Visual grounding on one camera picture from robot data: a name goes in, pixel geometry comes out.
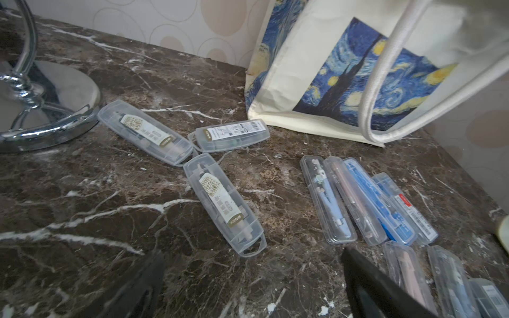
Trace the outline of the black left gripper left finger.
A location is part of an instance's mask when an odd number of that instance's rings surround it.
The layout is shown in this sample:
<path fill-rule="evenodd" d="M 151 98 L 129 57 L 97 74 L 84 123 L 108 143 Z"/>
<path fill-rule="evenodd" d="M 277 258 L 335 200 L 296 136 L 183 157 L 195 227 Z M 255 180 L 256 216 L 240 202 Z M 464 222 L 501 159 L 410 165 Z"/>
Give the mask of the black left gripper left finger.
<path fill-rule="evenodd" d="M 154 250 L 126 271 L 76 317 L 153 317 L 163 287 L 164 257 Z"/>

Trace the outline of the pink compass case upper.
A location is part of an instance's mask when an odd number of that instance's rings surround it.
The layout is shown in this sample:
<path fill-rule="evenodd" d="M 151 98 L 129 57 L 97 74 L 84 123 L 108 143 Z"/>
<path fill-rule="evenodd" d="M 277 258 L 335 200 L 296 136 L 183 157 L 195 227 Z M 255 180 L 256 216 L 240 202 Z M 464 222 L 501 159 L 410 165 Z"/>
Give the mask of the pink compass case upper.
<path fill-rule="evenodd" d="M 374 208 L 351 176 L 344 160 L 329 156 L 324 164 L 327 176 L 334 182 L 367 245 L 376 246 L 387 241 L 388 236 L 376 218 Z"/>

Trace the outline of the clear compass case right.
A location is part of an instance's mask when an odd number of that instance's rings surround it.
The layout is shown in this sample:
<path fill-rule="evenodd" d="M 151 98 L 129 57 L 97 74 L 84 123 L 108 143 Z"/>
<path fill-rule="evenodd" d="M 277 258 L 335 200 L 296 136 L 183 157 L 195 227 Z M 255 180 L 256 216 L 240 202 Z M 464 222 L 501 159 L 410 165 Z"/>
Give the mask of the clear compass case right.
<path fill-rule="evenodd" d="M 477 302 L 481 317 L 508 318 L 508 302 L 499 289 L 490 280 L 472 278 L 469 280 L 474 299 Z"/>

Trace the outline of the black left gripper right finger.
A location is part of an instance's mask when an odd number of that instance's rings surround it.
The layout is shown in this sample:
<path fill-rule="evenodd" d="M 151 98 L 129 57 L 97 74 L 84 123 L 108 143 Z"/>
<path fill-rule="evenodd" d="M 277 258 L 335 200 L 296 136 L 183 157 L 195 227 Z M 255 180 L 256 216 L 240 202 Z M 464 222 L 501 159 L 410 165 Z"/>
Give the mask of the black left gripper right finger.
<path fill-rule="evenodd" d="M 341 256 L 346 292 L 354 317 L 435 317 L 358 250 Z"/>

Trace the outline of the cream canvas tote bag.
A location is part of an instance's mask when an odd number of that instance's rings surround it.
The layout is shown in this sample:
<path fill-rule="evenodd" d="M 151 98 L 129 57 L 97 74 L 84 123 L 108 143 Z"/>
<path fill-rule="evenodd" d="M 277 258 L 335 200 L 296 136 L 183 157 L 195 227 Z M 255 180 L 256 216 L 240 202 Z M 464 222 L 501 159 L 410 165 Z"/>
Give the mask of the cream canvas tote bag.
<path fill-rule="evenodd" d="M 508 71 L 507 1 L 271 1 L 249 119 L 383 147 Z"/>

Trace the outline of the clear case near rack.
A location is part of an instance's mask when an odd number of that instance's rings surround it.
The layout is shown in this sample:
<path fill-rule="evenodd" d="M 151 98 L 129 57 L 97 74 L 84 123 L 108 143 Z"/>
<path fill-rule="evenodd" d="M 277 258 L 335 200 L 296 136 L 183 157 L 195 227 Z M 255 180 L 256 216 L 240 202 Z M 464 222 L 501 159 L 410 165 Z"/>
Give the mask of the clear case near rack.
<path fill-rule="evenodd" d="M 188 157 L 198 154 L 188 139 L 120 99 L 103 107 L 98 119 L 123 139 L 171 166 L 182 167 Z"/>

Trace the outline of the red label clear case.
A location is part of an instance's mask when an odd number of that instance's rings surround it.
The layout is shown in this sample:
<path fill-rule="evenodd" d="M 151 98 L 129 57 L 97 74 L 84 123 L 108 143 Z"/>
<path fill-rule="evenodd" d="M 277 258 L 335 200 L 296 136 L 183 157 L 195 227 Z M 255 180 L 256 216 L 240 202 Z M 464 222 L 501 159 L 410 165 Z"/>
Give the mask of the red label clear case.
<path fill-rule="evenodd" d="M 400 209 L 401 214 L 409 220 L 409 223 L 416 232 L 415 242 L 418 245 L 430 245 L 438 238 L 437 231 L 410 202 L 387 173 L 376 174 L 372 179 L 385 194 L 393 199 L 396 206 Z"/>

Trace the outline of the pink compass clear case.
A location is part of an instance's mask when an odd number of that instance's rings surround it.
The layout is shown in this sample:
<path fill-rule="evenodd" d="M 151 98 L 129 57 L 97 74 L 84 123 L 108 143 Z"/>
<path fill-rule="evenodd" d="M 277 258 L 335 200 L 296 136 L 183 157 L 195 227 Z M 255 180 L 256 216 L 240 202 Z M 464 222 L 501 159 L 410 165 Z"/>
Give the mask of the pink compass clear case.
<path fill-rule="evenodd" d="M 396 241 L 388 241 L 383 244 L 383 252 L 391 279 L 420 305 L 437 315 L 424 271 L 414 250 Z"/>

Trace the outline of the blue compass clear case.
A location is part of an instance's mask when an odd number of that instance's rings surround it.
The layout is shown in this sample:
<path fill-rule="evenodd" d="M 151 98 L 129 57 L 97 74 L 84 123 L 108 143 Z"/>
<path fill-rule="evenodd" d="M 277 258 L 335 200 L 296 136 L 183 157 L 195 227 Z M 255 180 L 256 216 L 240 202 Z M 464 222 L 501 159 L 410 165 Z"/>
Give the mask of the blue compass clear case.
<path fill-rule="evenodd" d="M 385 194 L 365 169 L 353 158 L 344 161 L 348 173 L 360 188 L 368 206 L 375 210 L 376 218 L 385 230 L 388 238 L 400 244 L 410 246 L 417 238 L 413 226 L 400 213 L 392 200 Z"/>

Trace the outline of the light blue compass case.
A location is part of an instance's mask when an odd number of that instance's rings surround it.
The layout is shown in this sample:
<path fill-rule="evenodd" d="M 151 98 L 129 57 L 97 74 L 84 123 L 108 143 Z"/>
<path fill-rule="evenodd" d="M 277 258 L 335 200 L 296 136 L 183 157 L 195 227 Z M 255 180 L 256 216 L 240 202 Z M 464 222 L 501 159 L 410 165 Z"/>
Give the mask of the light blue compass case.
<path fill-rule="evenodd" d="M 303 156 L 300 166 L 327 243 L 342 245 L 355 242 L 357 233 L 339 192 L 327 177 L 323 158 Z"/>

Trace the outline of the gold label clear case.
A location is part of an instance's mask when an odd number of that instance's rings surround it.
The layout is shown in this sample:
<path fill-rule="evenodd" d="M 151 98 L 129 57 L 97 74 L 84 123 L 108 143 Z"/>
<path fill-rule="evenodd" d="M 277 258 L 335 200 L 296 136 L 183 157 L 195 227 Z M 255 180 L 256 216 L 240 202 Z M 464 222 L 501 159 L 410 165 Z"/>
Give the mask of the gold label clear case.
<path fill-rule="evenodd" d="M 240 256 L 250 258 L 267 247 L 264 229 L 220 165 L 200 154 L 183 165 L 184 173 L 211 220 Z"/>

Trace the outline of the long barcode clear case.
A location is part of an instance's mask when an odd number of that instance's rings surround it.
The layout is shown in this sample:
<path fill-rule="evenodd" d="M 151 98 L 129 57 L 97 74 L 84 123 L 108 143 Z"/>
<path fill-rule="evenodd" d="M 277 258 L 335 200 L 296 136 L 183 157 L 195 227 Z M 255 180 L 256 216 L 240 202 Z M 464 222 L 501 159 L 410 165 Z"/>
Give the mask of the long barcode clear case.
<path fill-rule="evenodd" d="M 200 152 L 226 152 L 246 148 L 270 138 L 261 119 L 200 127 L 188 135 L 188 140 Z"/>

